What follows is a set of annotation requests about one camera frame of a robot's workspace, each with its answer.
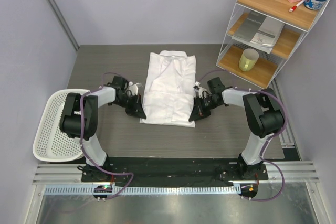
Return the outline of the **white long sleeve shirt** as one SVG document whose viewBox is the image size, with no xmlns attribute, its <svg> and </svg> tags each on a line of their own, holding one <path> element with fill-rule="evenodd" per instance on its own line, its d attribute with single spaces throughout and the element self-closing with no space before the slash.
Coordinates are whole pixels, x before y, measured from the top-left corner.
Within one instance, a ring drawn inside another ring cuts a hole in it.
<svg viewBox="0 0 336 224">
<path fill-rule="evenodd" d="M 184 51 L 150 53 L 142 124 L 195 127 L 189 121 L 194 105 L 196 57 Z"/>
</svg>

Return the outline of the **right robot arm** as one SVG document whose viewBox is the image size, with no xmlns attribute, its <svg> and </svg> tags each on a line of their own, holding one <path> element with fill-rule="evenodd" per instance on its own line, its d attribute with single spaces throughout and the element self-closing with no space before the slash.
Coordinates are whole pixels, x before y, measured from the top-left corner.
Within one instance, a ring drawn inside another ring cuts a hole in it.
<svg viewBox="0 0 336 224">
<path fill-rule="evenodd" d="M 287 126 L 283 104 L 273 89 L 245 90 L 226 87 L 219 77 L 207 82 L 208 89 L 196 82 L 193 89 L 193 110 L 190 121 L 205 119 L 219 106 L 235 105 L 244 108 L 250 136 L 245 149 L 237 159 L 237 173 L 242 179 L 251 179 L 261 169 L 270 141 Z"/>
</svg>

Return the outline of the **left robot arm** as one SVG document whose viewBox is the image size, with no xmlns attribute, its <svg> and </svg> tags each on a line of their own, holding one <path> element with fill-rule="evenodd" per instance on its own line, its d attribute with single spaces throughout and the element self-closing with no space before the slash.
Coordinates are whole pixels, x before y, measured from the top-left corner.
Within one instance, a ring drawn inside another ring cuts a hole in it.
<svg viewBox="0 0 336 224">
<path fill-rule="evenodd" d="M 112 174 L 107 153 L 102 149 L 96 131 L 98 128 L 98 110 L 104 105 L 113 104 L 125 108 L 125 113 L 139 119 L 146 119 L 141 103 L 139 87 L 121 76 L 100 86 L 95 91 L 84 94 L 70 92 L 66 96 L 59 128 L 69 138 L 77 139 L 86 158 L 86 164 L 93 168 L 98 180 L 105 182 Z"/>
</svg>

